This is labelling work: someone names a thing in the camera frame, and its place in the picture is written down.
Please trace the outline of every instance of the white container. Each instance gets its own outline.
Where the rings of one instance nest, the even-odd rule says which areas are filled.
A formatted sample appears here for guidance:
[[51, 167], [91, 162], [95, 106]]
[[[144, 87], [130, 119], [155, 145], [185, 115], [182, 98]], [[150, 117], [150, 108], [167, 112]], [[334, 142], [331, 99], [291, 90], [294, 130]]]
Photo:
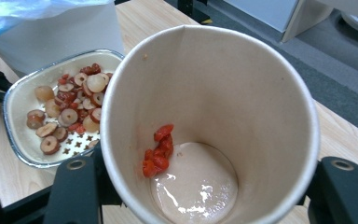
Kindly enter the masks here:
[[[276, 223], [303, 196], [316, 168], [320, 131], [306, 85], [282, 55], [248, 35], [205, 26], [152, 35], [117, 68], [104, 104], [106, 169], [124, 204], [145, 223], [186, 223], [186, 218], [193, 223]], [[145, 151], [156, 146], [153, 133], [167, 123], [174, 125], [172, 164], [163, 174], [145, 178]], [[228, 202], [233, 206], [225, 207], [227, 215], [218, 220], [204, 220], [211, 213], [199, 202], [183, 203], [192, 200], [188, 189], [194, 181], [214, 182], [222, 176], [213, 174], [229, 170], [226, 162], [214, 159], [214, 149], [204, 151], [212, 155], [208, 158], [177, 162], [186, 156], [181, 148], [193, 144], [220, 151], [237, 177], [232, 191], [238, 193]], [[200, 167], [206, 165], [213, 168], [205, 173]], [[172, 169], [185, 170], [181, 175], [186, 177], [176, 189], [166, 189], [173, 216], [160, 209], [153, 189], [156, 179], [179, 179]]]
[[[123, 58], [121, 54], [106, 49], [86, 51], [42, 67], [14, 83], [5, 95], [3, 115], [7, 137], [16, 156], [29, 166], [48, 168], [55, 173], [57, 166], [63, 161], [74, 156], [90, 155], [93, 148], [87, 146], [90, 141], [99, 140], [98, 132], [70, 133], [67, 139], [72, 140], [62, 142], [58, 152], [53, 155], [43, 154], [40, 149], [42, 139], [35, 134], [35, 130], [29, 129], [26, 125], [29, 111], [45, 110], [44, 104], [36, 99], [34, 89], [39, 86], [50, 86], [57, 91], [57, 81], [63, 74], [72, 77], [81, 68], [93, 63], [100, 65], [102, 72], [114, 74]], [[45, 122], [47, 121], [57, 122], [54, 118], [45, 119]]]
[[124, 53], [114, 1], [24, 21], [0, 35], [0, 57], [19, 77], [94, 49]]

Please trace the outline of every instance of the gray floor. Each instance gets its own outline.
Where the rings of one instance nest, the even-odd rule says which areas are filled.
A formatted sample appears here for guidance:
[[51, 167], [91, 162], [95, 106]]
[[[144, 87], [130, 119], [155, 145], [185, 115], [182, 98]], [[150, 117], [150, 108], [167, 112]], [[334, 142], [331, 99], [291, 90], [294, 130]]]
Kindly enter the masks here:
[[[177, 6], [177, 0], [166, 0]], [[222, 0], [208, 6], [194, 1], [208, 14], [209, 25], [236, 30], [269, 44], [303, 77], [315, 100], [358, 127], [358, 33], [334, 10], [328, 19], [282, 43], [282, 34]]]

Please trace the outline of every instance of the red date slice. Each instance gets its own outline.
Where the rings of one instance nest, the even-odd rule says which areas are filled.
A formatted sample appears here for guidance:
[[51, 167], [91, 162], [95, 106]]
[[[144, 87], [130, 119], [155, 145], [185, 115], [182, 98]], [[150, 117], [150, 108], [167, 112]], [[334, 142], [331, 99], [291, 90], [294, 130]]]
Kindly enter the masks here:
[[94, 105], [96, 105], [97, 107], [101, 107], [103, 105], [103, 98], [104, 94], [102, 92], [97, 92], [92, 94], [90, 99]]
[[77, 118], [77, 112], [74, 109], [66, 108], [61, 112], [58, 122], [62, 127], [69, 127], [77, 121]]
[[66, 102], [67, 104], [72, 103], [76, 99], [76, 97], [77, 94], [71, 91], [58, 91], [56, 96], [56, 98], [59, 98], [60, 100]]
[[66, 83], [66, 84], [64, 84], [64, 85], [60, 85], [59, 87], [58, 87], [58, 90], [59, 91], [64, 91], [64, 92], [66, 92], [66, 91], [71, 91], [71, 90], [73, 90], [74, 89], [74, 84], [72, 84], [72, 83]]
[[27, 114], [27, 126], [30, 129], [38, 129], [43, 126], [46, 115], [42, 110], [31, 110]]
[[91, 101], [90, 98], [86, 98], [83, 101], [83, 108], [87, 109], [87, 110], [91, 110], [93, 108], [97, 107], [96, 105], [94, 105]]
[[68, 137], [68, 134], [66, 128], [59, 127], [54, 131], [53, 136], [56, 137], [59, 142], [63, 142]]
[[60, 149], [60, 143], [56, 137], [51, 135], [43, 139], [40, 149], [45, 155], [52, 155]]
[[43, 138], [52, 135], [57, 129], [58, 124], [56, 122], [50, 122], [36, 130], [36, 135]]
[[75, 84], [77, 86], [83, 85], [83, 82], [86, 81], [88, 76], [85, 73], [78, 73], [74, 77]]
[[82, 87], [83, 92], [86, 96], [90, 97], [92, 95], [92, 91], [87, 86], [87, 82], [83, 82], [83, 85], [81, 87]]
[[89, 117], [94, 121], [95, 123], [100, 123], [101, 121], [101, 108], [95, 108], [92, 110], [92, 112], [89, 114]]

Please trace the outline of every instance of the red food piece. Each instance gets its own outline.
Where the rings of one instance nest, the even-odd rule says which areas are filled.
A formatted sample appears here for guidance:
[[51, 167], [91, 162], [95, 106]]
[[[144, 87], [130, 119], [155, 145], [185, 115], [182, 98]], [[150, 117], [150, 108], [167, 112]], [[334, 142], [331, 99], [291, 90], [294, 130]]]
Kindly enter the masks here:
[[143, 172], [145, 177], [153, 177], [157, 173], [155, 164], [152, 161], [143, 162]]
[[68, 129], [69, 132], [73, 132], [73, 131], [75, 131], [75, 130], [78, 128], [78, 126], [80, 126], [80, 125], [81, 125], [81, 123], [80, 123], [80, 122], [77, 122], [77, 123], [74, 123], [74, 124], [72, 124], [71, 126], [69, 126], [67, 129]]
[[80, 122], [82, 122], [88, 115], [89, 115], [89, 111], [86, 109], [77, 110], [78, 121]]
[[43, 120], [46, 115], [42, 110], [31, 110], [27, 114], [27, 126], [30, 129], [38, 129], [43, 126]]
[[101, 72], [101, 67], [97, 63], [94, 63], [92, 66], [86, 66], [80, 69], [81, 73], [85, 73], [86, 75], [95, 75]]
[[71, 84], [74, 84], [74, 86], [78, 87], [75, 83], [75, 78], [74, 77], [69, 77], [67, 80], [66, 80], [66, 83], [71, 83]]
[[145, 161], [152, 161], [153, 160], [153, 149], [148, 149], [145, 152]]
[[166, 124], [162, 127], [160, 127], [155, 133], [154, 133], [154, 140], [156, 142], [159, 142], [163, 137], [170, 134], [173, 130], [173, 124]]
[[59, 79], [58, 79], [58, 83], [59, 83], [60, 85], [65, 85], [65, 84], [66, 84], [66, 79], [64, 79], [64, 78], [59, 78]]
[[56, 97], [67, 104], [71, 104], [76, 99], [77, 94], [71, 91], [58, 91]]
[[158, 143], [158, 148], [164, 152], [165, 158], [169, 158], [173, 153], [173, 142], [172, 136], [169, 133], [167, 136], [163, 137]]
[[77, 128], [76, 128], [76, 132], [77, 133], [85, 133], [86, 129], [84, 128], [83, 124], [80, 124]]
[[62, 75], [62, 78], [63, 78], [63, 79], [68, 79], [68, 77], [69, 77], [69, 74], [63, 74], [63, 75]]
[[79, 106], [79, 104], [75, 103], [75, 102], [69, 104], [69, 108], [71, 108], [71, 109], [77, 109], [78, 106]]
[[156, 147], [153, 151], [153, 156], [165, 157], [165, 152], [161, 148]]
[[162, 156], [153, 157], [153, 163], [156, 166], [157, 173], [165, 171], [170, 166], [168, 159]]

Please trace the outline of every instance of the goji berry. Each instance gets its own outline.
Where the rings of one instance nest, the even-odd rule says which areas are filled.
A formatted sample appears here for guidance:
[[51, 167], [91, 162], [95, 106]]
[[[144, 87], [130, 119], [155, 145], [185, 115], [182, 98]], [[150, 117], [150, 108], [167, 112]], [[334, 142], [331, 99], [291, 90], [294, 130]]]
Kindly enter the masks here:
[[145, 152], [145, 160], [146, 161], [152, 161], [153, 160], [153, 150], [152, 149], [148, 149]]
[[153, 157], [153, 163], [157, 168], [157, 173], [165, 171], [170, 166], [168, 159], [162, 156]]
[[159, 147], [156, 147], [153, 151], [153, 156], [160, 156], [160, 157], [164, 157], [165, 156], [165, 152], [159, 148]]
[[78, 106], [79, 106], [78, 103], [71, 103], [71, 104], [69, 104], [69, 107], [72, 108], [72, 109], [74, 109], [74, 110], [76, 110]]
[[155, 164], [152, 161], [144, 161], [142, 170], [145, 177], [153, 177], [157, 173]]
[[81, 123], [79, 123], [79, 122], [72, 124], [71, 126], [68, 127], [68, 131], [69, 131], [69, 132], [72, 132], [72, 131], [76, 130], [76, 128], [77, 128], [78, 126], [80, 126], [80, 124], [81, 124]]
[[59, 83], [60, 85], [65, 85], [65, 84], [66, 84], [66, 79], [59, 78], [59, 79], [58, 79], [58, 83]]
[[63, 74], [61, 78], [62, 79], [68, 79], [68, 77], [69, 77], [69, 74]]
[[170, 134], [173, 130], [173, 124], [166, 124], [161, 126], [155, 133], [154, 133], [154, 140], [159, 142], [163, 137]]
[[84, 128], [83, 124], [80, 124], [77, 128], [76, 128], [76, 132], [77, 133], [85, 133], [86, 129]]

